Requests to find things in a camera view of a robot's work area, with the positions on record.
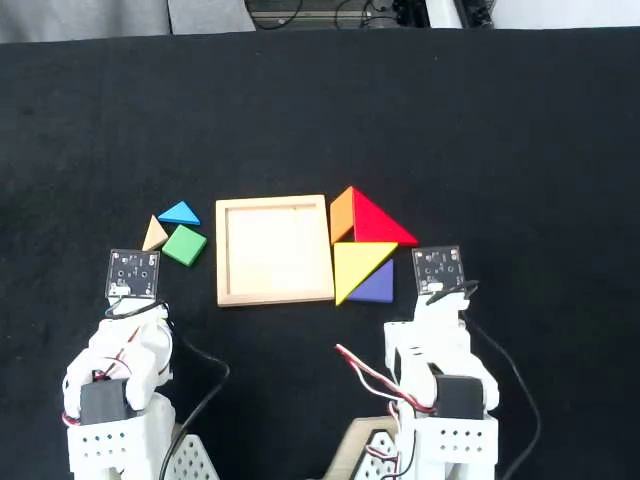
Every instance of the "wooden frame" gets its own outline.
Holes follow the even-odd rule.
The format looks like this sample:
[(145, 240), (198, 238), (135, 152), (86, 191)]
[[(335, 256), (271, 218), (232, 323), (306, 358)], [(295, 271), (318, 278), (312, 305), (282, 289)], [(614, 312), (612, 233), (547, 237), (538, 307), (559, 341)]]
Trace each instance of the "wooden frame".
[(216, 202), (218, 305), (334, 298), (324, 195)]

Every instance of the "black table surface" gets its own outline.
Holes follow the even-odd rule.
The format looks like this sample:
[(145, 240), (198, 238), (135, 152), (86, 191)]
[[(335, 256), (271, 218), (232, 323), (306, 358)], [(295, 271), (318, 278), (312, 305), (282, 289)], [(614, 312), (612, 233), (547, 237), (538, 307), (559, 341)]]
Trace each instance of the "black table surface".
[[(354, 417), (383, 414), (333, 350), (384, 370), (392, 305), (220, 309), (216, 199), (355, 185), (422, 245), (459, 244), (470, 315), (543, 417), (516, 478), (631, 478), (640, 335), (640, 30), (307, 32), (0, 47), (3, 478), (67, 478), (60, 381), (105, 308), (108, 251), (186, 200), (209, 244), (160, 291), (232, 377), (193, 431), (223, 480), (321, 477)], [(256, 239), (255, 248), (260, 248)], [(504, 360), (501, 466), (533, 420)], [(180, 350), (184, 420), (215, 372)]]

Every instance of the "wooden base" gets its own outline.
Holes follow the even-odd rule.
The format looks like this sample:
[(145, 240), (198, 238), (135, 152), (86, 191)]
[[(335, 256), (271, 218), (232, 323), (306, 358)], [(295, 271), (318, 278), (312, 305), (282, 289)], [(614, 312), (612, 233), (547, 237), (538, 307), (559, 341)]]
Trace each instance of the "wooden base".
[(392, 437), (397, 433), (396, 423), (389, 416), (356, 418), (344, 434), (323, 480), (349, 480), (374, 430), (386, 430)]

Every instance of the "colored wooden block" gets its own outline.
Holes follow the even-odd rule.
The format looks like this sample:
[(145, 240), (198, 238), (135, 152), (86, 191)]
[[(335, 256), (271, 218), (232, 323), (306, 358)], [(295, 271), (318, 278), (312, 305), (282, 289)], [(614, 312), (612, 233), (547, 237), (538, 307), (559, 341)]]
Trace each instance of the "colored wooden block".
[(189, 208), (186, 202), (178, 202), (166, 212), (158, 216), (158, 220), (165, 223), (184, 223), (185, 225), (200, 225), (200, 220)]
[(144, 237), (144, 244), (142, 245), (142, 250), (148, 252), (150, 250), (155, 250), (164, 242), (167, 241), (169, 235), (164, 231), (160, 222), (155, 217), (155, 215), (151, 215), (151, 220), (149, 221), (149, 227), (147, 228), (147, 234)]
[(331, 245), (353, 228), (353, 187), (347, 188), (329, 205)]
[(336, 305), (340, 305), (398, 246), (395, 242), (336, 243)]
[(360, 302), (393, 302), (393, 259), (373, 272), (347, 299)]
[(324, 195), (216, 202), (218, 305), (331, 300)]
[(207, 243), (207, 239), (193, 230), (178, 225), (178, 228), (162, 247), (162, 253), (190, 267)]
[(416, 246), (418, 240), (380, 207), (353, 189), (353, 236), (356, 242), (397, 242)]

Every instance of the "red wire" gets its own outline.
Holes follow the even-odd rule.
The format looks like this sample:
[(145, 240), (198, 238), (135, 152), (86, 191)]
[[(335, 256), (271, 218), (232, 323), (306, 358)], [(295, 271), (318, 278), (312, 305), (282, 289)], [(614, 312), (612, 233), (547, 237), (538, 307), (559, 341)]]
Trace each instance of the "red wire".
[[(134, 338), (136, 338), (136, 335), (138, 334), (138, 330), (140, 330), (140, 327), (137, 327), (137, 328), (133, 331), (133, 333), (132, 333), (132, 334), (131, 334), (131, 336), (129, 337), (129, 340), (127, 340), (127, 343), (131, 343), (131, 342), (132, 342), (132, 340), (133, 340)], [(108, 358), (109, 360), (114, 360), (114, 362), (111, 364), (111, 366), (109, 366), (109, 368), (107, 368), (107, 370), (104, 372), (104, 374), (102, 375), (102, 377), (101, 377), (101, 378), (106, 377), (106, 376), (109, 374), (109, 372), (113, 369), (113, 367), (115, 367), (115, 366), (116, 366), (116, 362), (117, 362), (117, 361), (120, 361), (120, 355), (122, 355), (122, 352), (124, 352), (124, 347), (122, 347), (122, 348), (120, 349), (120, 351), (119, 351), (119, 352), (118, 352), (118, 354), (115, 356), (115, 358), (113, 358), (113, 359), (112, 359), (112, 358), (110, 358), (110, 357), (105, 357), (105, 358)], [(131, 373), (131, 369), (127, 366), (127, 364), (126, 364), (126, 363), (124, 363), (124, 362), (121, 362), (121, 363), (122, 363), (122, 364), (124, 364), (124, 366), (125, 366), (125, 367), (127, 367), (127, 370), (129, 370), (129, 373)]]
[(349, 350), (344, 348), (342, 345), (336, 345), (336, 350), (340, 352), (340, 354), (345, 358), (347, 363), (349, 363), (353, 368), (360, 368), (360, 370), (363, 370), (365, 373), (368, 373), (376, 380), (379, 380), (387, 388), (389, 388), (390, 390), (398, 394), (400, 397), (402, 397), (404, 400), (406, 400), (416, 410), (419, 410), (420, 412), (423, 412), (423, 413), (433, 412), (434, 409), (432, 407), (428, 407), (426, 405), (421, 405), (420, 403), (418, 403), (418, 401), (415, 398), (413, 398), (413, 396), (402, 391), (398, 387), (398, 385), (393, 383), (384, 375), (376, 372), (374, 369), (372, 369), (366, 363), (358, 359), (353, 353), (351, 353)]

